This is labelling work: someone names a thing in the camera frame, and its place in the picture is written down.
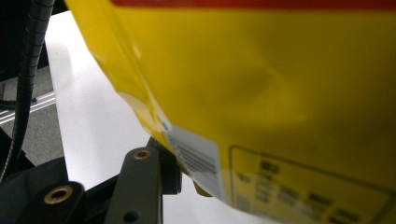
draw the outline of label border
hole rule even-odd
[[[310,166],[310,165],[306,165],[297,161],[291,161],[288,159],[284,159],[278,156],[274,156],[268,153],[263,153],[263,152],[258,152],[255,151],[253,149],[249,149],[246,147],[240,147],[238,145],[232,145],[229,148],[229,162],[230,162],[230,179],[231,179],[231,202],[233,207],[235,207],[235,201],[234,201],[234,187],[233,187],[233,150],[234,149],[239,149],[239,150],[243,150],[246,151],[247,153],[251,153],[251,154],[255,154],[258,155],[260,157],[266,157],[272,160],[276,160],[276,161],[282,161],[285,163],[288,163],[290,165],[294,165],[306,170],[310,170],[313,172],[318,172],[320,174],[323,175],[327,175],[333,178],[338,178],[338,179],[342,179],[344,181],[359,185],[361,187],[365,187],[368,189],[373,189],[375,191],[381,192],[381,193],[385,193],[388,194],[389,198],[386,200],[386,202],[384,203],[384,205],[382,206],[382,208],[379,209],[379,211],[374,215],[373,219],[369,222],[369,223],[377,223],[379,222],[383,217],[385,217],[388,212],[390,211],[390,209],[396,205],[396,191],[393,191],[391,189],[387,189],[387,188],[383,188],[383,187],[379,187],[378,185],[375,184],[371,184],[371,183],[367,183],[365,181],[359,180],[359,179],[355,179],[355,178],[351,178],[345,175],[339,175],[337,173],[333,173],[330,171],[326,171],[323,169],[320,169],[318,167],[314,167],[314,166]]]

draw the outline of barcode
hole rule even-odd
[[[221,199],[221,186],[218,180],[219,167],[217,167],[216,161],[202,151],[173,138],[169,137],[169,143],[194,181],[209,194]]]

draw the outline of yellow package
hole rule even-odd
[[[143,127],[228,205],[396,223],[392,1],[67,0]]]

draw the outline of gray floor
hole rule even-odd
[[[16,90],[16,78],[6,81],[4,99],[15,100]],[[51,91],[50,68],[39,69],[35,76],[33,97]],[[0,125],[0,127],[11,136],[13,125],[14,122],[12,120]],[[50,105],[30,114],[23,150],[26,152],[26,157],[34,165],[51,161],[64,155],[56,105]]]

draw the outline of white surface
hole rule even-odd
[[[51,17],[46,43],[67,172],[89,189],[119,173],[125,154],[149,136],[87,51],[70,12]],[[274,223],[199,196],[183,177],[182,192],[163,197],[164,223]]]
[[[117,175],[125,154],[149,135],[88,52],[70,12],[51,17],[46,44],[67,173],[90,189]]]

